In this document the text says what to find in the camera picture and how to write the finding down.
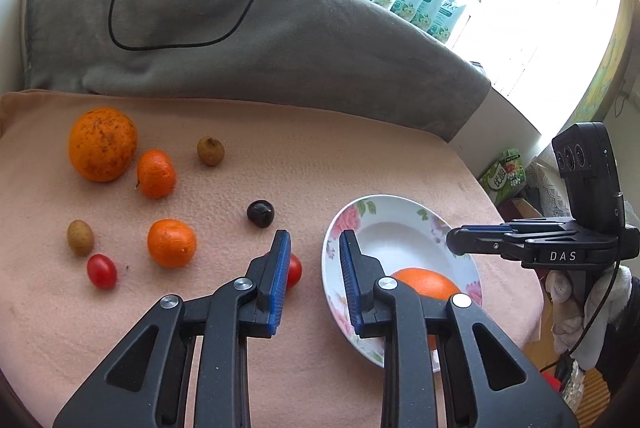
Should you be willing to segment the white gloved right hand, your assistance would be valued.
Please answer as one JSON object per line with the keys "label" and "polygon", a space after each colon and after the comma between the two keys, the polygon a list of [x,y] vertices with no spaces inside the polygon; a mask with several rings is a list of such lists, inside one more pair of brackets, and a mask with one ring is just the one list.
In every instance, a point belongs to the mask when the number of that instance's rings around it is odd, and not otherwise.
{"label": "white gloved right hand", "polygon": [[[565,272],[552,270],[548,273],[544,286],[546,286],[546,291],[552,302],[552,336],[556,353],[561,354],[573,349],[577,344],[578,338],[596,313],[597,307],[611,283],[613,273],[614,269],[610,268],[600,276],[582,305],[574,296],[572,281]],[[573,352],[572,358],[583,370],[591,370],[596,366],[604,345],[606,328],[609,325],[620,325],[622,313],[631,297],[631,291],[631,270],[626,266],[620,266],[612,291],[605,299],[596,321]]]}

